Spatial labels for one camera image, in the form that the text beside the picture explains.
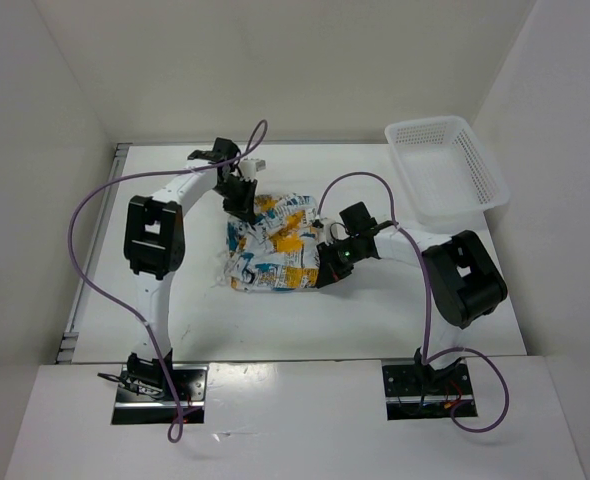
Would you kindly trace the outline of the colourful printed shorts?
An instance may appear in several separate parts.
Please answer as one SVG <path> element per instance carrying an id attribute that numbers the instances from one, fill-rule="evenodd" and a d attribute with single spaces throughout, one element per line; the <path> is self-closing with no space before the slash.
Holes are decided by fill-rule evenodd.
<path id="1" fill-rule="evenodd" d="M 227 222 L 227 259 L 220 281 L 237 291 L 312 289 L 318 280 L 317 201 L 309 195 L 260 194 L 256 222 Z"/>

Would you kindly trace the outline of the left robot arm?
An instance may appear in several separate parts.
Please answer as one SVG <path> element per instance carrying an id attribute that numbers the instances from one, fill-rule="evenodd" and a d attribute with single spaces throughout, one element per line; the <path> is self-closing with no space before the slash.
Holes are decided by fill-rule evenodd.
<path id="1" fill-rule="evenodd" d="M 122 382 L 160 400 L 178 389 L 173 374 L 168 320 L 171 285 L 186 253 L 184 218 L 210 191 L 226 213 L 253 224 L 260 159 L 240 157 L 239 147 L 218 137 L 210 150 L 195 150 L 185 168 L 149 196 L 136 195 L 127 208 L 124 256 L 136 279 L 137 319 L 146 337 L 130 353 Z"/>

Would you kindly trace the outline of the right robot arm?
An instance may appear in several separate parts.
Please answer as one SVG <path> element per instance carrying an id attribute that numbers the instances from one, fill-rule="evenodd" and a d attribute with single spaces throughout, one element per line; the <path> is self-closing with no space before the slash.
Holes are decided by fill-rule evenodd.
<path id="1" fill-rule="evenodd" d="M 420 268 L 426 311 L 460 330 L 494 312 L 508 296 L 507 285 L 479 236 L 470 230 L 448 236 L 404 230 L 394 221 L 377 221 L 364 203 L 340 212 L 341 221 L 316 217 L 315 287 L 337 283 L 367 259 L 393 260 Z"/>

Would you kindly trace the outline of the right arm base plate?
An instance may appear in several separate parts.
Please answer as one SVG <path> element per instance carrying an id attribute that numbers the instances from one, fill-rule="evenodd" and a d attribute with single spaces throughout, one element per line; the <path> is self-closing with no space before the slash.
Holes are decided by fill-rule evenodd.
<path id="1" fill-rule="evenodd" d="M 381 366 L 388 421 L 433 420 L 478 416 L 468 367 L 464 362 L 448 367 L 426 386 L 411 360 L 383 363 Z"/>

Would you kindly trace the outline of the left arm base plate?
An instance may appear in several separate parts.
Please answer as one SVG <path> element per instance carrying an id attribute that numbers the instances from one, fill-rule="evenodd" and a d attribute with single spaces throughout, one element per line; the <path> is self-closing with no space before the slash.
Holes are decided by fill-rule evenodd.
<path id="1" fill-rule="evenodd" d="M 174 364 L 171 372 L 184 412 L 184 424 L 202 424 L 205 415 L 209 367 L 205 364 Z M 122 368 L 111 418 L 112 425 L 169 425 L 177 417 L 176 402 L 167 386 L 154 387 L 126 379 Z"/>

